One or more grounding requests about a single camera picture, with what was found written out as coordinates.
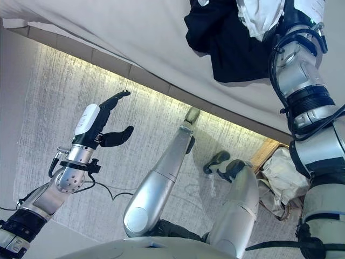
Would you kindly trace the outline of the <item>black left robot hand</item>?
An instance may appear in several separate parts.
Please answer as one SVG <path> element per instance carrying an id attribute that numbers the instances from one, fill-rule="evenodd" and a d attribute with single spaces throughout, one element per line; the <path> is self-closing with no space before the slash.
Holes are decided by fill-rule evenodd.
<path id="1" fill-rule="evenodd" d="M 88 105 L 77 123 L 72 143 L 92 149 L 98 146 L 115 147 L 124 144 L 132 135 L 133 126 L 128 126 L 122 132 L 103 133 L 102 131 L 118 101 L 129 95 L 130 92 L 125 90 L 113 95 L 100 105 Z"/>

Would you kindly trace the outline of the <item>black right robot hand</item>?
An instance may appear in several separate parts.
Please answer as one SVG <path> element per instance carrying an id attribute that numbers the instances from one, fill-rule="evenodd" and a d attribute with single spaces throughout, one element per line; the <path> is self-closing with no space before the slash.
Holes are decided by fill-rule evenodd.
<path id="1" fill-rule="evenodd" d="M 324 12 L 324 0 L 285 1 L 282 27 L 284 29 L 289 29 L 296 25 L 312 27 L 323 22 Z"/>

